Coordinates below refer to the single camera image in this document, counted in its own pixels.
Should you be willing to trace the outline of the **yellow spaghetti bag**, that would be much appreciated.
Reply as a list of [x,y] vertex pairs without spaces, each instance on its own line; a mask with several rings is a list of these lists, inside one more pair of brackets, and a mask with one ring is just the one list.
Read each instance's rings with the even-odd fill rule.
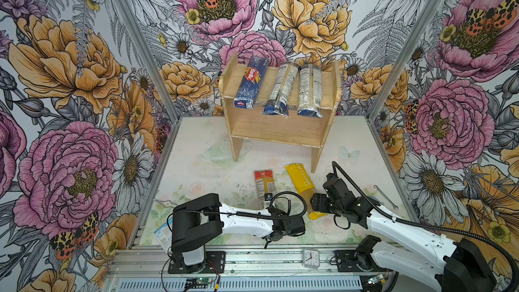
[[285,166],[297,193],[303,197],[308,207],[308,216],[310,220],[316,220],[325,216],[325,213],[313,211],[311,198],[316,193],[315,186],[309,177],[303,164],[290,164]]

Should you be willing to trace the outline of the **red spaghetti bag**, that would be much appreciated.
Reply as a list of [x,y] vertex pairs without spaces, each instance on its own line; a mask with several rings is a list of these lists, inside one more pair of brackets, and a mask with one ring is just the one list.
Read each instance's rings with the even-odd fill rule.
[[259,208],[267,209],[276,194],[274,174],[271,170],[256,170],[254,177]]

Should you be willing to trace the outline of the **blue-end spaghetti bag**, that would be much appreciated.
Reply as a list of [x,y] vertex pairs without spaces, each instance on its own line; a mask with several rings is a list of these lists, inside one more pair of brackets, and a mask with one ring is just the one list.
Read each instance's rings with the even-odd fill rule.
[[280,65],[273,90],[264,107],[263,115],[289,116],[288,100],[299,68],[294,62],[284,62]]
[[319,66],[305,64],[300,68],[300,90],[297,114],[322,118],[322,70]]

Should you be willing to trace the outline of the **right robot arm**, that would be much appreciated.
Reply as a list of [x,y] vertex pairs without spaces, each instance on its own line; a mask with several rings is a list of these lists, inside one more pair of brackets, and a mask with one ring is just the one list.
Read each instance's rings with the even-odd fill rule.
[[372,232],[356,249],[366,268],[394,270],[435,291],[493,291],[497,280],[473,242],[456,242],[402,219],[377,200],[356,196],[343,179],[328,174],[325,192],[313,194],[316,212],[346,218]]

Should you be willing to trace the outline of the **blue Barilla spaghetti box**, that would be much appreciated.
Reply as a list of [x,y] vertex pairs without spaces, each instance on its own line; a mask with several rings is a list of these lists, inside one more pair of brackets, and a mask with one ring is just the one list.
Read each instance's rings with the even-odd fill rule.
[[235,108],[254,108],[262,81],[266,75],[270,60],[268,58],[252,56],[245,69],[242,81],[234,98]]

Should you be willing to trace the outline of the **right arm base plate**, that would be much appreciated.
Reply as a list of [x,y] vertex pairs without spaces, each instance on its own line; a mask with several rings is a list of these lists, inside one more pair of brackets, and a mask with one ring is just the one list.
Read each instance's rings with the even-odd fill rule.
[[339,273],[386,273],[391,271],[378,266],[371,255],[354,250],[336,250],[329,263],[336,266]]

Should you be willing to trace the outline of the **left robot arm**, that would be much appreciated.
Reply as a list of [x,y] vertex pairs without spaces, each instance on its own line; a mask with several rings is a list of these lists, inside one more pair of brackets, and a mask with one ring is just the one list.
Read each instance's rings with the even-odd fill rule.
[[[287,210],[274,205],[277,199],[290,196],[301,201],[301,212],[293,214],[290,201]],[[307,211],[304,198],[292,191],[277,193],[262,210],[232,207],[221,202],[219,194],[209,193],[173,209],[168,218],[171,223],[170,252],[180,256],[185,266],[197,266],[208,263],[205,245],[220,235],[251,235],[263,239],[265,246],[269,246],[284,237],[304,235]]]

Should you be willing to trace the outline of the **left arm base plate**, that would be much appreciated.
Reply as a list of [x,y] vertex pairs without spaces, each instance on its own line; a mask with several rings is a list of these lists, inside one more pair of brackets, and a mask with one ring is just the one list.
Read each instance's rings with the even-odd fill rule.
[[222,274],[227,254],[224,251],[193,250],[173,253],[168,264],[168,274]]

